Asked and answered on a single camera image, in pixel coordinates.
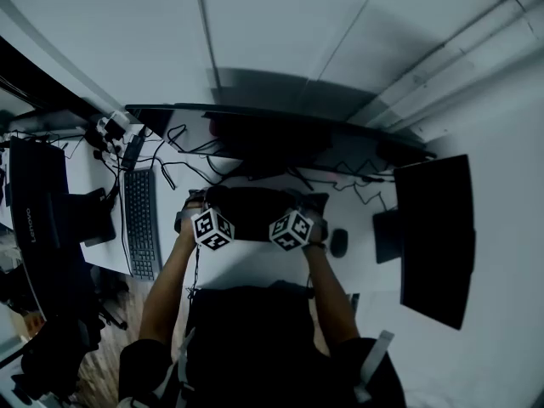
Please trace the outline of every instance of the lenovo logo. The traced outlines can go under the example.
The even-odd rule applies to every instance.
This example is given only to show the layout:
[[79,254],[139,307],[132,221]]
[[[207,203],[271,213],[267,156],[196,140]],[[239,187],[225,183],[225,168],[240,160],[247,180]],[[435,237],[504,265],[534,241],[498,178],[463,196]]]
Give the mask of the lenovo logo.
[[31,209],[26,209],[26,220],[28,221],[28,230],[31,232],[31,243],[36,243],[36,235],[34,234],[34,227],[32,226]]

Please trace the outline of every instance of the wooden floor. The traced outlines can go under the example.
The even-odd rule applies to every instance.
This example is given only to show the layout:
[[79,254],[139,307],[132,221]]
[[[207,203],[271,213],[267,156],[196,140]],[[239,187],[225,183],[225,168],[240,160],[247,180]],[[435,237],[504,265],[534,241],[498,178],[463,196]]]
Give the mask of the wooden floor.
[[[126,277],[126,282],[130,292],[120,296],[120,306],[116,309],[116,317],[125,320],[128,323],[128,329],[123,331],[114,326],[106,326],[101,332],[102,341],[99,344],[99,350],[91,352],[83,358],[79,370],[80,380],[77,384],[77,391],[71,397],[77,406],[109,408],[117,405],[119,357],[126,346],[138,339],[144,301],[151,288],[151,283],[140,282],[130,277]],[[108,310],[114,311],[114,308],[108,307]],[[188,313],[189,299],[184,290],[173,334],[172,356],[174,359],[177,357],[178,347],[183,341]],[[317,322],[314,301],[310,301],[310,313],[316,329],[315,345],[321,352],[327,354],[325,341]]]

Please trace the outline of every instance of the wristband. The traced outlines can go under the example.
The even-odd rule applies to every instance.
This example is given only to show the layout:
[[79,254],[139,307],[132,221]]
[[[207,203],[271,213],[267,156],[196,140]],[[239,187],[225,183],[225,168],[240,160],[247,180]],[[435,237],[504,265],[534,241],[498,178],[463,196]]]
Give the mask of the wristband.
[[325,243],[321,243],[321,242],[318,242],[318,241],[311,241],[308,245],[303,246],[303,251],[307,250],[310,247],[318,247],[318,248],[321,248],[323,251],[326,252]]

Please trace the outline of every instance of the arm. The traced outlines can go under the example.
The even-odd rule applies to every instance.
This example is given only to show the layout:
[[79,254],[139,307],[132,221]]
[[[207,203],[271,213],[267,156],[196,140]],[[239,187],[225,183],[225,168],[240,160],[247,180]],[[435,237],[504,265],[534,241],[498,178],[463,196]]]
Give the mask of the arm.
[[178,318],[185,270],[194,249],[193,227],[190,220],[185,219],[172,253],[145,299],[139,328],[140,340],[152,339],[170,346],[173,328]]
[[[320,229],[313,229],[310,241],[321,242]],[[359,337],[354,311],[345,291],[332,272],[325,251],[318,246],[307,246],[304,255],[315,291],[315,305],[321,330],[329,349]]]

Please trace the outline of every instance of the computer mouse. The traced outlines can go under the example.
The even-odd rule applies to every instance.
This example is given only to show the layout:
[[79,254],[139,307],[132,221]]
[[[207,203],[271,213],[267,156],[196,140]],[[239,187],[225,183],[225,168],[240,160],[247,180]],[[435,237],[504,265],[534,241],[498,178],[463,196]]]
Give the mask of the computer mouse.
[[345,229],[335,229],[332,231],[331,245],[329,246],[331,254],[335,258],[342,258],[348,251],[348,231]]

